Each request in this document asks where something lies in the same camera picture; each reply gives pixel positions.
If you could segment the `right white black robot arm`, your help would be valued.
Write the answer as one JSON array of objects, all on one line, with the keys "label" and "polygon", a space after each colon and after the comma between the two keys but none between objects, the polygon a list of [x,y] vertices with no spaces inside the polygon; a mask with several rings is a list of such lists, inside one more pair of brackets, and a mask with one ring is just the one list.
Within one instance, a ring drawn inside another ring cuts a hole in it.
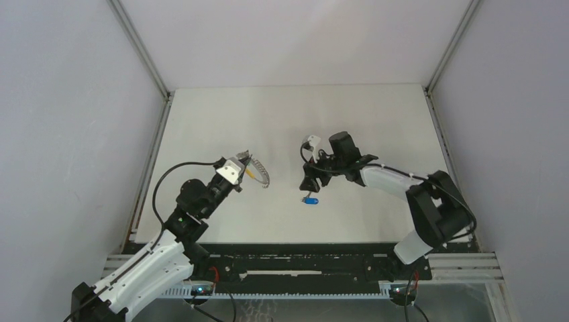
[{"label": "right white black robot arm", "polygon": [[404,279],[414,262],[436,248],[474,233],[477,220],[447,172],[418,176],[382,164],[372,154],[362,154],[352,136],[341,131],[329,138],[332,152],[319,147],[321,139],[306,136],[299,148],[304,177],[300,190],[318,193],[332,178],[343,176],[359,186],[382,190],[409,206],[413,230],[388,256],[391,276]]}]

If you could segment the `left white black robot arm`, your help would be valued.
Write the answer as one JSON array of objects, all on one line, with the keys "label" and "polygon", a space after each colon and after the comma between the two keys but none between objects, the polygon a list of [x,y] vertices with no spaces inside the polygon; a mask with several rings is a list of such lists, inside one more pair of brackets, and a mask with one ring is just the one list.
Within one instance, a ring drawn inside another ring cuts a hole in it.
[{"label": "left white black robot arm", "polygon": [[198,244],[206,219],[240,184],[252,157],[241,152],[210,163],[215,174],[208,184],[188,179],[180,188],[160,231],[118,269],[95,284],[79,284],[72,292],[66,321],[132,321],[147,305],[175,284],[209,273],[209,253]]}]

